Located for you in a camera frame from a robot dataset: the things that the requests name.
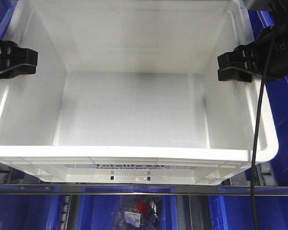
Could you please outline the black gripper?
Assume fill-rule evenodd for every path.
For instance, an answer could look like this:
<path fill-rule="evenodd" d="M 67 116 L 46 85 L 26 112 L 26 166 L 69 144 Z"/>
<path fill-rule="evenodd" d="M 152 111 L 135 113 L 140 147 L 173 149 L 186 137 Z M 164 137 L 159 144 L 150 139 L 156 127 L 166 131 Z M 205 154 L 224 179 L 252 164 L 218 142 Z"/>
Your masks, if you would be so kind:
<path fill-rule="evenodd" d="M 218 56 L 218 80 L 252 82 L 252 75 L 245 71 L 260 71 L 263 74 L 273 35 L 276 35 L 276 39 L 265 81 L 276 81 L 286 77 L 288 75 L 288 22 L 263 29 L 255 44 L 240 45 L 233 51 Z"/>

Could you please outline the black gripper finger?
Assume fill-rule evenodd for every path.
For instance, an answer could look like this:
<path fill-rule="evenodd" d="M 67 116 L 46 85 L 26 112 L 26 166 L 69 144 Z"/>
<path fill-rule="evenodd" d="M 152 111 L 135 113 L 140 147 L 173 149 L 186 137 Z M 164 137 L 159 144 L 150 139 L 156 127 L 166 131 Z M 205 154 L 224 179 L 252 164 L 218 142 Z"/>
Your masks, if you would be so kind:
<path fill-rule="evenodd" d="M 36 73 L 36 66 L 32 65 L 16 65 L 6 67 L 0 65 L 0 79 L 12 79 L 19 75 L 30 75 Z"/>
<path fill-rule="evenodd" d="M 35 72 L 38 52 L 0 39 L 0 72 Z"/>

